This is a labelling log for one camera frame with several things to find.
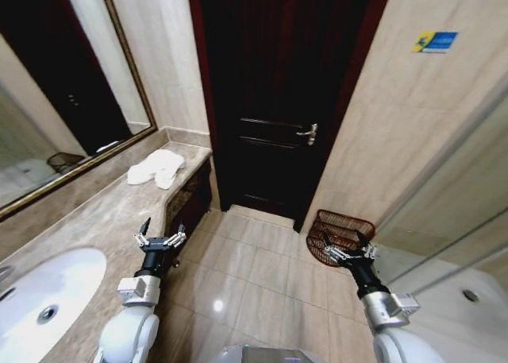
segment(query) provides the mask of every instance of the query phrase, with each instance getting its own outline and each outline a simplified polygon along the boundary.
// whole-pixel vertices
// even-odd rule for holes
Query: blue sticker
[[[457,32],[422,32],[413,46],[413,52],[446,53]]]

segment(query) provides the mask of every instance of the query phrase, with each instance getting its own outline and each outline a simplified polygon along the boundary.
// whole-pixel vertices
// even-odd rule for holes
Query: door threshold
[[[236,204],[233,204],[231,208],[229,208],[228,212],[232,214],[239,214],[241,216],[245,216],[246,218],[260,220],[262,222],[269,222],[271,224],[275,224],[276,226],[283,226],[284,228],[293,229],[294,225],[294,220],[292,218],[284,218],[283,216],[278,216],[277,214],[269,214],[268,212],[254,210],[252,208],[242,207]]]

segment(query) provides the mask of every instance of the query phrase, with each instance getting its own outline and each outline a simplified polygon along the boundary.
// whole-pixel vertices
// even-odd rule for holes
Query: door handle
[[[309,146],[312,146],[314,144],[314,141],[316,141],[316,134],[318,133],[318,124],[313,123],[310,125],[310,131],[306,131],[305,133],[296,133],[296,135],[308,135],[309,138],[307,139],[307,144]]]

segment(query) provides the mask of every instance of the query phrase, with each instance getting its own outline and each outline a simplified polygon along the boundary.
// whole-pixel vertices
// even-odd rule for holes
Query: tile floor
[[[212,210],[180,257],[164,281],[150,361],[207,363],[250,343],[375,362],[349,272],[317,262],[291,228]]]

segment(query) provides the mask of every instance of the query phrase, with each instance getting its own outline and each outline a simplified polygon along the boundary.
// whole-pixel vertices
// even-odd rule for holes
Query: marble countertop
[[[148,236],[162,236],[166,203],[211,155],[210,149],[180,143],[170,142],[163,149],[182,155],[186,161],[169,190],[159,189],[153,180],[129,186],[123,175],[2,262],[14,266],[14,273],[0,288],[5,289],[66,250],[95,247],[106,255],[106,273],[94,297],[43,362],[93,360],[102,328],[121,310],[121,299],[116,293],[118,282],[134,274],[143,261],[144,254],[133,234],[152,217]]]

